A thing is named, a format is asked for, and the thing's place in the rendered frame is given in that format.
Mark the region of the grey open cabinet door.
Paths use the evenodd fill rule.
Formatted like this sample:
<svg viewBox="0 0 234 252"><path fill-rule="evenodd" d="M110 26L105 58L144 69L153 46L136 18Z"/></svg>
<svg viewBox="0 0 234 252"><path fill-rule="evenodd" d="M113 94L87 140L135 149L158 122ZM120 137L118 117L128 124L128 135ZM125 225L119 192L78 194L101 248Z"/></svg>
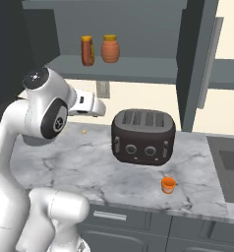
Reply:
<svg viewBox="0 0 234 252"><path fill-rule="evenodd" d="M188 0L182 12L176 91L184 132L193 130L218 0Z"/></svg>

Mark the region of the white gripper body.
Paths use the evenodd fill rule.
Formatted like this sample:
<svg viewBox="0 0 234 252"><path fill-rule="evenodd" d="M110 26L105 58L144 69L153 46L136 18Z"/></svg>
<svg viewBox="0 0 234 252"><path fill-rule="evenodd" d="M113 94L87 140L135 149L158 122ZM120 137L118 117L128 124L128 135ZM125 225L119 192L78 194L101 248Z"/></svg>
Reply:
<svg viewBox="0 0 234 252"><path fill-rule="evenodd" d="M68 110L70 116L88 115L97 117L104 116L105 112L105 104L94 93L90 92L77 92L75 103Z"/></svg>

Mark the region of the grey open wall cabinet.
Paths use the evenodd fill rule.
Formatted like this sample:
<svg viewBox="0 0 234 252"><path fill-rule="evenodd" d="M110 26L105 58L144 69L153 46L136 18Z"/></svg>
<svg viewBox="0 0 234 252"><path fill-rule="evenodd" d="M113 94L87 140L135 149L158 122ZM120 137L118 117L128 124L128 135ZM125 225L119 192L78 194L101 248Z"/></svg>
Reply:
<svg viewBox="0 0 234 252"><path fill-rule="evenodd" d="M68 79L173 84L187 0L26 0L26 9L54 11L60 55L48 66ZM116 34L120 56L105 63L101 44ZM94 64L82 63L81 37L90 35Z"/></svg>

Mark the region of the grey drawer front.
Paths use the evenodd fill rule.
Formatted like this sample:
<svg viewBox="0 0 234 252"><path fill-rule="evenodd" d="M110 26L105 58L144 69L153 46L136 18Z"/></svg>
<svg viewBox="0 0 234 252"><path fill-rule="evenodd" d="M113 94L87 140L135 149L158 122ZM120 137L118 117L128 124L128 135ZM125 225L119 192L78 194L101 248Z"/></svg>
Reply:
<svg viewBox="0 0 234 252"><path fill-rule="evenodd" d="M93 211L126 215L127 220L120 221L120 220L96 218L92 215ZM121 227L149 230L155 232L164 232L168 230L170 221L171 217L162 214L137 211L131 209L121 209L114 207L91 205L85 223L106 225L106 226L121 226Z"/></svg>
<svg viewBox="0 0 234 252"><path fill-rule="evenodd" d="M170 236L234 245L234 223L173 217Z"/></svg>

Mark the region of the small orange cup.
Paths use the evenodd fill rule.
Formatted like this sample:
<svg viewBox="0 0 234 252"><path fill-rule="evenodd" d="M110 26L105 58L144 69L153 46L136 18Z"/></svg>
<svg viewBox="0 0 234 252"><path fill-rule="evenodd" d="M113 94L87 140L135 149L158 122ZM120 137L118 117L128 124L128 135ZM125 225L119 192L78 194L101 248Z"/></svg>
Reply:
<svg viewBox="0 0 234 252"><path fill-rule="evenodd" d="M165 194L172 194L176 186L176 181L173 177L163 177L161 179L161 190Z"/></svg>

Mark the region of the grey base cabinet door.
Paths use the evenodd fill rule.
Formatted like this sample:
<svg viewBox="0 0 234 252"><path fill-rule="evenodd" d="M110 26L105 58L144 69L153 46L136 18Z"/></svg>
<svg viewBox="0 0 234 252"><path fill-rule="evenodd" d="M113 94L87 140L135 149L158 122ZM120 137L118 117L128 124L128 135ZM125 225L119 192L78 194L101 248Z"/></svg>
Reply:
<svg viewBox="0 0 234 252"><path fill-rule="evenodd" d="M165 252L167 238L119 228L80 224L91 252Z"/></svg>
<svg viewBox="0 0 234 252"><path fill-rule="evenodd" d="M166 252L234 252L234 241L192 240L170 237Z"/></svg>

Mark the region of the grey sink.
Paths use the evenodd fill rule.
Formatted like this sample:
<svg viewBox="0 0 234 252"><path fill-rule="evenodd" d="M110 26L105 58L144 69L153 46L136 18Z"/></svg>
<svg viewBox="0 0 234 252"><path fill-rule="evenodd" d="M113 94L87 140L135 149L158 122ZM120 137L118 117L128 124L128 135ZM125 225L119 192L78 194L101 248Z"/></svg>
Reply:
<svg viewBox="0 0 234 252"><path fill-rule="evenodd" d="M206 138L224 199L227 203L234 203L234 138Z"/></svg>

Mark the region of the dark grey cabinet door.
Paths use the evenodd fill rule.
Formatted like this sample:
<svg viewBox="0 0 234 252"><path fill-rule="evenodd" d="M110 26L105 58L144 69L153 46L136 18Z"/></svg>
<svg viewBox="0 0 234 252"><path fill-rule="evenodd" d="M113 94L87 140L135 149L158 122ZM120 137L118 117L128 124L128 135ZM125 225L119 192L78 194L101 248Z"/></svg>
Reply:
<svg viewBox="0 0 234 252"><path fill-rule="evenodd" d="M24 75L60 54L54 11L0 0L0 105L19 95Z"/></svg>

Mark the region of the orange jam jar yellow lid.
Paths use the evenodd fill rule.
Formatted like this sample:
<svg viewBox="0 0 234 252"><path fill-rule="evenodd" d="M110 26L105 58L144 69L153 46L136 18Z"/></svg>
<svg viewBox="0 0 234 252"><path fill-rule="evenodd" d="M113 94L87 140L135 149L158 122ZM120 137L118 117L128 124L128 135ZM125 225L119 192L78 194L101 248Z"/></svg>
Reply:
<svg viewBox="0 0 234 252"><path fill-rule="evenodd" d="M120 48L116 34L105 34L101 44L101 57L105 63L116 63L119 60Z"/></svg>

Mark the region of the grey wall outlet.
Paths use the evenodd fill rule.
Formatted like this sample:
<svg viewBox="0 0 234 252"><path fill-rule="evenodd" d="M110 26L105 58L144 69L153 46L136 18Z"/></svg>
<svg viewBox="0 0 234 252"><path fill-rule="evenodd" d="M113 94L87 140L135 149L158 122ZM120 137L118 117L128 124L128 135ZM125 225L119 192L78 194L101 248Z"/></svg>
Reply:
<svg viewBox="0 0 234 252"><path fill-rule="evenodd" d="M108 81L96 82L96 94L99 98L110 98L110 84Z"/></svg>

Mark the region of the brown honey bottle yellow cap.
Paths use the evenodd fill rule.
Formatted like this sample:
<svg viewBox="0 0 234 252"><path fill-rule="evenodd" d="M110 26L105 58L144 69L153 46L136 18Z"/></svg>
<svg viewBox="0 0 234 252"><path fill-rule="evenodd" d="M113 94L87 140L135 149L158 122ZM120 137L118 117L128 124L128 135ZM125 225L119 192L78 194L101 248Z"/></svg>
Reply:
<svg viewBox="0 0 234 252"><path fill-rule="evenodd" d="M83 65L92 66L94 64L94 49L90 35L83 35L81 37L81 51Z"/></svg>

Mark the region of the black four-slot toaster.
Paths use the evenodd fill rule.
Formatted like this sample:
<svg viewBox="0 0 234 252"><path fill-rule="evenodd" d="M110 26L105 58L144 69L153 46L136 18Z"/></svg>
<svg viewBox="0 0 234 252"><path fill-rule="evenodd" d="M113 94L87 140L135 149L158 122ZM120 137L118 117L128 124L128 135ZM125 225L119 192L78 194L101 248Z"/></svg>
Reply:
<svg viewBox="0 0 234 252"><path fill-rule="evenodd" d="M166 112L124 109L111 124L112 154L120 161L163 165L172 156L176 126Z"/></svg>

